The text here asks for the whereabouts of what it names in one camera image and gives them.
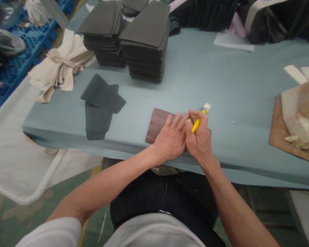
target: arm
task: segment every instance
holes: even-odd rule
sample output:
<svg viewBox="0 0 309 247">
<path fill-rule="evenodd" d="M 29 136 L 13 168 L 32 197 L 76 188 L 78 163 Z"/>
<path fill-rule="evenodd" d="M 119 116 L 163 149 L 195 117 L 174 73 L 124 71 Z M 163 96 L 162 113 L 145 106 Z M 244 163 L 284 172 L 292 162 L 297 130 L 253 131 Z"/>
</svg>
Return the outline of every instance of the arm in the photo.
<svg viewBox="0 0 309 247">
<path fill-rule="evenodd" d="M 186 146 L 204 171 L 212 188 L 224 229 L 233 246 L 279 246 L 259 218 L 224 175 L 219 161 L 213 156 L 208 117 L 200 111 L 189 111 L 200 125 L 192 133 L 192 123 L 185 122 Z"/>
<path fill-rule="evenodd" d="M 170 124 L 171 115 L 168 116 L 153 145 L 128 160 L 101 171 L 77 187 L 60 202 L 47 221 L 74 217 L 83 225 L 94 212 L 113 201 L 146 170 L 181 155 L 185 150 L 183 127 L 188 115 L 179 122 L 180 117 L 179 112 Z"/>
</svg>

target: black fabric pile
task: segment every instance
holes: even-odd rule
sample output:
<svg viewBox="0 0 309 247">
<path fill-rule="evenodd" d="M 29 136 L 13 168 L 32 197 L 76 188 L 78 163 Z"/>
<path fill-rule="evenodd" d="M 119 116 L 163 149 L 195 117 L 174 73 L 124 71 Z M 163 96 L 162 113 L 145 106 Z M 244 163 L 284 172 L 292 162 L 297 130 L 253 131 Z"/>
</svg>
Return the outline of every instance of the black fabric pile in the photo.
<svg viewBox="0 0 309 247">
<path fill-rule="evenodd" d="M 119 36 L 130 76 L 162 81 L 170 30 L 169 9 L 164 3 L 152 1 Z"/>
<path fill-rule="evenodd" d="M 126 66 L 118 39 L 127 24 L 121 5 L 120 0 L 98 2 L 77 31 L 84 34 L 85 47 L 95 51 L 101 66 Z"/>
<path fill-rule="evenodd" d="M 149 0 L 122 0 L 123 14 L 127 17 L 137 16 Z"/>
<path fill-rule="evenodd" d="M 86 101 L 87 140 L 103 140 L 110 128 L 112 115 L 119 113 L 126 104 L 118 89 L 119 85 L 108 85 L 95 74 L 82 93 L 81 99 Z"/>
<path fill-rule="evenodd" d="M 198 27 L 204 31 L 218 32 L 229 28 L 238 2 L 238 0 L 187 0 L 175 9 L 170 17 L 178 18 L 182 27 Z"/>
<path fill-rule="evenodd" d="M 244 0 L 237 12 L 244 24 L 255 0 Z M 309 0 L 288 0 L 256 12 L 248 33 L 251 43 L 278 43 L 296 37 L 309 41 Z"/>
</svg>

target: beige cloth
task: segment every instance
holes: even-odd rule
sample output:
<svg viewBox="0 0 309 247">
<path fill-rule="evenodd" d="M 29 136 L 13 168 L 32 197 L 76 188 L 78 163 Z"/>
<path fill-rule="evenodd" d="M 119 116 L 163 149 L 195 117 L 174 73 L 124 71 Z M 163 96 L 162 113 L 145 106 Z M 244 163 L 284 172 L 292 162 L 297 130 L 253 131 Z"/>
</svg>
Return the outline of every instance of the beige cloth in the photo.
<svg viewBox="0 0 309 247">
<path fill-rule="evenodd" d="M 51 49 L 47 57 L 28 73 L 31 77 L 30 83 L 44 91 L 36 101 L 50 102 L 55 86 L 72 91 L 73 76 L 83 71 L 83 65 L 93 56 L 94 52 L 83 45 L 82 37 L 65 29 L 62 45 Z"/>
</svg>

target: person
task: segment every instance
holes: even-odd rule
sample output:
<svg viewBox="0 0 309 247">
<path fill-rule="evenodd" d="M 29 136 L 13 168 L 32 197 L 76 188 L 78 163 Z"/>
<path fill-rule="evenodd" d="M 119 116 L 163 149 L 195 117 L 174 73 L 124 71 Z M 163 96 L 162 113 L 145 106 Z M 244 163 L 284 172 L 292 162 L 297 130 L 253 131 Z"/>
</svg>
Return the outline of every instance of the person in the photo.
<svg viewBox="0 0 309 247">
<path fill-rule="evenodd" d="M 73 190 L 17 247 L 77 246 L 86 220 L 110 203 L 115 232 L 105 247 L 225 246 L 213 231 L 218 215 L 233 246 L 279 246 L 214 157 L 208 117 L 194 110 L 180 117 L 171 122 L 169 115 L 154 144 Z M 200 119 L 194 133 L 190 117 Z M 205 175 L 157 176 L 149 170 L 185 149 Z"/>
</svg>

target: brown leather piece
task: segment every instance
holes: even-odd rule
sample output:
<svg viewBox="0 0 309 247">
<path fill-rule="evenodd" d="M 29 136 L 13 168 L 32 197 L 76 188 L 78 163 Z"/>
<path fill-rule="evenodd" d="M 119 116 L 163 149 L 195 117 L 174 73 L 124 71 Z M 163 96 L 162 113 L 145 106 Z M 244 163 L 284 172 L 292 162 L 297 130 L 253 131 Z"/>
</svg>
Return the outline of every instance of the brown leather piece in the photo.
<svg viewBox="0 0 309 247">
<path fill-rule="evenodd" d="M 169 113 L 164 110 L 160 110 L 158 108 L 155 108 L 152 113 L 147 138 L 145 139 L 146 143 L 154 143 L 159 132 L 161 131 L 162 127 L 164 126 L 166 119 L 168 115 L 172 115 L 171 123 L 175 117 L 175 114 Z"/>
<path fill-rule="evenodd" d="M 291 143 L 285 141 L 284 138 L 288 136 L 290 135 L 282 117 L 282 100 L 280 96 L 277 96 L 272 117 L 269 145 L 309 161 L 309 152 L 295 148 Z"/>
</svg>

